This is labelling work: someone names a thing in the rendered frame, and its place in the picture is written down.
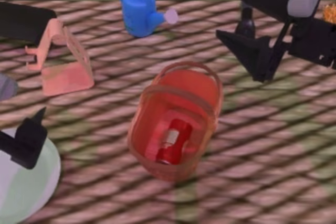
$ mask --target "paved ground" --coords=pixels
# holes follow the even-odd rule
[[[20,86],[0,107],[1,127],[46,105],[44,124],[63,160],[53,199],[25,223],[335,223],[336,72],[286,57],[272,84],[252,82],[214,34],[235,28],[238,2],[159,2],[174,5],[181,22],[144,39],[125,33],[118,2],[21,3],[57,11],[87,48],[96,79],[89,91],[43,97],[22,45],[0,45],[0,71]],[[281,28],[255,18],[258,36]],[[215,70],[225,100],[197,174],[171,185],[139,165],[125,136],[144,87],[182,60]]]

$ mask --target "blue watering can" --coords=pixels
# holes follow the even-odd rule
[[[163,22],[175,24],[177,12],[168,9],[166,13],[156,11],[155,0],[120,0],[125,28],[134,37],[146,37]]]

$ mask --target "yellow flower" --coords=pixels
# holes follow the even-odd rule
[[[326,5],[323,8],[323,19],[327,22],[336,24],[336,5]]]

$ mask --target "white plate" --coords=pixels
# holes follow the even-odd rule
[[[16,129],[3,132],[14,136]],[[0,224],[17,224],[40,210],[54,194],[59,181],[61,163],[60,156],[50,139],[46,139],[41,155],[34,169],[16,168],[8,190],[1,194],[6,197],[0,204]]]

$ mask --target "red plastic container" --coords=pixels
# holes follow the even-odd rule
[[[187,179],[216,130],[223,96],[218,76],[205,65],[164,68],[140,97],[128,134],[131,153],[159,179]]]

